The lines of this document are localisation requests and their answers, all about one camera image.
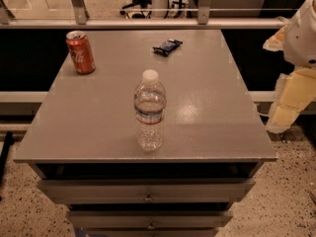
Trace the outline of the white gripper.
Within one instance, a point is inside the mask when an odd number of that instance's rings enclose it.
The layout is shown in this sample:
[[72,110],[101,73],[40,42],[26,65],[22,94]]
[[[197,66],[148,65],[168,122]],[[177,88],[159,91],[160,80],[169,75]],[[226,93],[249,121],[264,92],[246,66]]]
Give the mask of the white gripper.
[[295,15],[286,27],[280,28],[264,42],[263,49],[283,51],[287,62],[301,66],[289,75],[280,74],[276,80],[266,129],[271,133],[283,133],[316,98],[315,14]]

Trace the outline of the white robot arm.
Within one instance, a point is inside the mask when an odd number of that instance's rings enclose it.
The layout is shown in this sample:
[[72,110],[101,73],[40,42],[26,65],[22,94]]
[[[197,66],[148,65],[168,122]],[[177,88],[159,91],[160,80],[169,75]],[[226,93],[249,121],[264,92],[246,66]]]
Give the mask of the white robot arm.
[[294,16],[265,41],[263,49],[282,51],[294,66],[276,80],[267,131],[283,133],[316,98],[316,0],[305,0]]

